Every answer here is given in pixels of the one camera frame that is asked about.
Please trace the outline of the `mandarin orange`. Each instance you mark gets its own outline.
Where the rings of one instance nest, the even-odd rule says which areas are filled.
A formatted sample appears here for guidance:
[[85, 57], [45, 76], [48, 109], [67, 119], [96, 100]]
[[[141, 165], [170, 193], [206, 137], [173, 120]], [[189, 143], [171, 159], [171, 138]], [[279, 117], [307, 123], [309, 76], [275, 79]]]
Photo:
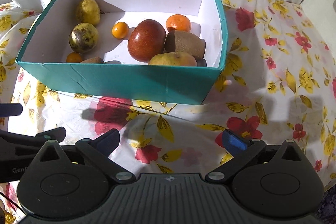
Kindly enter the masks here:
[[191, 22], [187, 16], [181, 14], [174, 14], [169, 16], [166, 20], [166, 28], [170, 31], [191, 31]]
[[76, 52], [71, 52], [66, 58], [67, 63], [81, 63], [82, 61], [82, 56], [80, 55], [80, 53]]

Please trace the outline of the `brown kiwi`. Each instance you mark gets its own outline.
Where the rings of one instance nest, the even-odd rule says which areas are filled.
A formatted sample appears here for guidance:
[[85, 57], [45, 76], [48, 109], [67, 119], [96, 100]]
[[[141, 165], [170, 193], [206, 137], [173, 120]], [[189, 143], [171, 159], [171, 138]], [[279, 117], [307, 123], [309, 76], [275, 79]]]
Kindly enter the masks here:
[[206, 42], [186, 31], [170, 31], [165, 40], [166, 52], [186, 52], [196, 59], [205, 56]]
[[90, 59], [83, 60], [81, 64], [104, 64], [104, 60], [100, 57], [92, 57]]

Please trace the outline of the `green-yellow pear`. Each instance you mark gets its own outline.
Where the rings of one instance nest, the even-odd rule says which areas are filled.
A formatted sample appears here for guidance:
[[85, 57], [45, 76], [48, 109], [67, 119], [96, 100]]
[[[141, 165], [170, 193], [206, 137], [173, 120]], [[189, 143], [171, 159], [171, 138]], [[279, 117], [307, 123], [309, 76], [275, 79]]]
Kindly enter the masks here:
[[71, 31], [68, 41], [74, 52], [87, 53], [96, 47], [98, 38], [98, 30], [93, 24], [79, 23]]
[[79, 23], [95, 26], [100, 23], [100, 7], [95, 0], [81, 0], [76, 6], [75, 17]]

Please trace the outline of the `yellow-green russet apple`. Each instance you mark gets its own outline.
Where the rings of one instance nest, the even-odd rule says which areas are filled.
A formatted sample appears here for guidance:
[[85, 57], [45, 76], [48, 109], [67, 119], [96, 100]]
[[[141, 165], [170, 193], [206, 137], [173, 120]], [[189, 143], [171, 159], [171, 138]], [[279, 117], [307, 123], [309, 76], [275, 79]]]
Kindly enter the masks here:
[[167, 52], [155, 55], [148, 62], [149, 65], [166, 65], [180, 67], [196, 67], [195, 58], [186, 52]]

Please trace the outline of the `red apple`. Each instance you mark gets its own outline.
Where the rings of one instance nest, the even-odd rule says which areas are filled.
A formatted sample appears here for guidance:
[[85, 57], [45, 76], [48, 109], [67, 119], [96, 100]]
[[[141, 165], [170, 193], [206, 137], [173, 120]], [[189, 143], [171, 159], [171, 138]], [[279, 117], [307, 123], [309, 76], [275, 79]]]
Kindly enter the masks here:
[[137, 25], [127, 42], [131, 57], [140, 62], [149, 62], [163, 53], [166, 31], [156, 20], [146, 19]]

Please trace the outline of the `small kumquat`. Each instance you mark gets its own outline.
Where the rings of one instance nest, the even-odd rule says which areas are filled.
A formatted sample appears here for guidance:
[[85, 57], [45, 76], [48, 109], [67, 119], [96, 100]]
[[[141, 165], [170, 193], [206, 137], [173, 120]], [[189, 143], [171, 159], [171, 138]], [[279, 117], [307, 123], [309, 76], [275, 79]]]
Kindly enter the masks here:
[[124, 39], [129, 32], [129, 26], [125, 22], [117, 22], [112, 27], [112, 35], [116, 39]]

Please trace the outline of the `floral bed sheet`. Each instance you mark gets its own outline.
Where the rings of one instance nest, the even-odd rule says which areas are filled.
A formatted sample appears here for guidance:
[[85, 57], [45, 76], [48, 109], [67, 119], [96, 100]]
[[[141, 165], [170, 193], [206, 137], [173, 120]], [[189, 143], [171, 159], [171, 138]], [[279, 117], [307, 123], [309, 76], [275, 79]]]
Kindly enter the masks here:
[[229, 161], [221, 133], [268, 144], [295, 141], [325, 188], [317, 215], [335, 223], [335, 55], [300, 5], [222, 0], [229, 39], [225, 70], [201, 105], [58, 93], [15, 65], [34, 11], [1, 5], [1, 101], [23, 112], [1, 129], [35, 135], [66, 129], [66, 144], [115, 128], [112, 159], [135, 174], [202, 173]]

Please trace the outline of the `teal cardboard box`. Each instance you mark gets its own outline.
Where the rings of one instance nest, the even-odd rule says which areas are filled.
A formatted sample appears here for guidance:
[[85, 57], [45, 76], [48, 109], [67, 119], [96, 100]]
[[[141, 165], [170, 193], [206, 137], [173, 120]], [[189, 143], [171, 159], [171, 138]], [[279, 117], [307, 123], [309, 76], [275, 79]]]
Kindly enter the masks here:
[[[97, 43], [82, 54], [82, 63], [69, 63], [81, 1], [51, 0], [17, 55], [18, 65], [53, 90], [199, 105], [224, 70], [228, 28], [221, 0], [95, 0], [101, 12]], [[197, 66], [149, 65], [130, 55], [129, 39], [141, 22], [165, 26], [177, 14], [189, 19], [190, 32], [204, 46]]]

